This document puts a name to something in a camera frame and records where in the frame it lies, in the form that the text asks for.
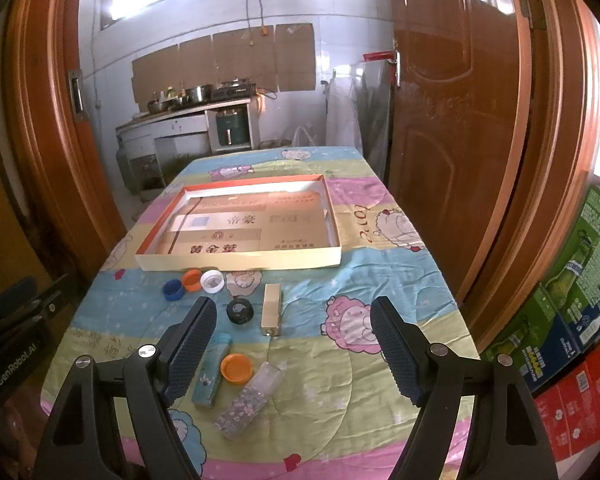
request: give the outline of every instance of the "white tiled wall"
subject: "white tiled wall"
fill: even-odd
[[[309,126],[324,141],[326,108],[320,81],[333,67],[362,61],[365,52],[393,44],[389,0],[262,0],[266,25],[313,23],[316,89],[282,92],[266,100],[262,140],[289,137]],[[175,43],[247,27],[246,0],[165,0],[100,30],[100,0],[80,0],[78,34],[84,91],[107,179],[118,193],[115,127],[138,111],[131,88],[132,61]],[[260,23],[258,0],[249,0],[251,26]]]

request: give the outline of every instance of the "door hinge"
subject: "door hinge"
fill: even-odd
[[[529,20],[529,27],[546,30],[546,17],[542,0],[520,0],[522,15]]]

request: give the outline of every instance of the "screw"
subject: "screw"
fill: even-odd
[[[437,355],[438,357],[445,356],[449,353],[449,348],[442,343],[433,343],[433,345],[429,347],[429,350],[431,350],[433,355]]]
[[[78,368],[85,368],[91,363],[91,357],[88,355],[81,355],[75,360],[75,365]]]
[[[155,346],[153,345],[144,345],[141,346],[138,350],[138,354],[140,355],[140,357],[151,357],[152,355],[155,354]]]
[[[498,354],[498,362],[502,366],[511,366],[513,364],[513,359],[510,355],[506,354]]]

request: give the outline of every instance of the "cartoon tablecloth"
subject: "cartoon tablecloth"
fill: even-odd
[[[222,381],[212,409],[191,402],[193,384],[171,417],[196,469],[205,479],[284,477],[384,480],[413,427],[418,410],[401,397],[371,330],[369,304],[388,296],[407,322],[431,341],[477,357],[468,330],[433,258],[408,218],[360,154],[352,148],[263,150],[192,162],[116,246],[65,333],[42,392],[49,411],[79,355],[121,358],[157,342],[180,322],[199,293],[168,303],[160,288],[181,272],[143,272],[134,253],[152,223],[183,184],[321,173],[333,202],[342,241],[337,268],[247,270],[226,273],[227,285],[211,295],[218,331],[233,337],[231,352],[284,370],[282,385],[234,441],[212,427],[240,392]],[[282,336],[260,333],[264,285],[282,284]],[[225,308],[232,296],[253,304],[254,320],[234,325]],[[125,401],[116,400],[125,452],[140,461]],[[463,399],[449,473],[459,466],[472,402]]]

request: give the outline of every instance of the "door frame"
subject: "door frame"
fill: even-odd
[[[4,102],[29,197],[75,266],[93,278],[125,228],[88,121],[77,123],[68,70],[78,69],[78,0],[13,0],[4,50]]]
[[[509,211],[462,314],[484,350],[542,280],[590,182],[600,130],[598,35],[582,0],[541,0],[534,102]]]

